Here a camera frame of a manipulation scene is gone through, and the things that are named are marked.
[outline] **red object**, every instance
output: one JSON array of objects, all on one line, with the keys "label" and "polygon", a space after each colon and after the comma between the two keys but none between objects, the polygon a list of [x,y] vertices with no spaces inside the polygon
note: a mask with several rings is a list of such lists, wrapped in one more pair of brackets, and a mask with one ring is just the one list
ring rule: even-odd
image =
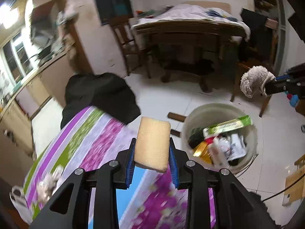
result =
[{"label": "red object", "polygon": [[210,137],[210,138],[205,139],[204,141],[209,145],[209,144],[213,143],[214,138],[215,137]]},{"label": "red object", "polygon": [[288,94],[288,95],[287,95],[287,98],[288,98],[288,100],[291,100],[292,94]]}]

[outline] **cardboard box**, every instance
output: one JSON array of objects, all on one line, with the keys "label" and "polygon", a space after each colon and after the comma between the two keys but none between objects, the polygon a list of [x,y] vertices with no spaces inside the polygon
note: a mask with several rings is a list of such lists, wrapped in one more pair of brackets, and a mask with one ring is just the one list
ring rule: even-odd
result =
[{"label": "cardboard box", "polygon": [[[296,180],[298,180],[305,173],[305,166],[296,170],[294,173],[289,175],[286,178],[285,188],[293,184]],[[293,185],[290,189],[284,192],[283,205],[290,204],[298,199],[305,197],[305,178],[303,177],[299,180],[295,185]]]}]

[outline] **sponge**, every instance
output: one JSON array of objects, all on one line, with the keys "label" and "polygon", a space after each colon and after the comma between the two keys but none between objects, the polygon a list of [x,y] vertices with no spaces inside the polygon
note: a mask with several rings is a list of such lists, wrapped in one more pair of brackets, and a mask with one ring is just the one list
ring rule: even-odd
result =
[{"label": "sponge", "polygon": [[135,143],[136,166],[166,172],[169,145],[170,123],[142,117]]}]

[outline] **trash bin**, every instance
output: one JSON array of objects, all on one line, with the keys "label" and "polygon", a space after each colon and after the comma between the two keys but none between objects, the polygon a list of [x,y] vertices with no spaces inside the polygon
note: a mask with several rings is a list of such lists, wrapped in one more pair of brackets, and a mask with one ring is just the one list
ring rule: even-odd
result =
[{"label": "trash bin", "polygon": [[[191,136],[191,131],[194,128],[206,128],[208,126],[229,121],[245,115],[246,114],[242,110],[234,106],[222,103],[210,103],[197,107],[190,113],[189,116],[187,116],[184,121],[181,133],[182,150],[188,154],[190,159],[200,163],[203,167],[219,171],[219,168],[216,166],[206,163],[200,157],[193,156],[193,149],[188,144],[188,139]],[[237,132],[244,136],[247,154],[239,160],[238,165],[230,166],[229,170],[233,174],[240,172],[251,161],[252,157],[256,153],[257,148],[257,129],[255,125],[250,125],[238,129]]]}]

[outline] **wooden stick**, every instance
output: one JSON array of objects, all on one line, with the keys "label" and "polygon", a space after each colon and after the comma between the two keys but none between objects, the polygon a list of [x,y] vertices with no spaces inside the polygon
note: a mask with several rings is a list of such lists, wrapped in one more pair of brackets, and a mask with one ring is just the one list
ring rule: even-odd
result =
[{"label": "wooden stick", "polygon": [[180,115],[180,114],[175,114],[172,112],[169,112],[167,117],[169,119],[173,119],[175,121],[180,121],[180,122],[184,122],[184,120],[186,119],[186,116]]},{"label": "wooden stick", "polygon": [[170,130],[170,134],[172,134],[172,135],[177,136],[177,137],[180,138],[180,132],[179,132],[179,131],[176,131],[176,130],[174,130],[174,129],[171,129],[171,130]]}]

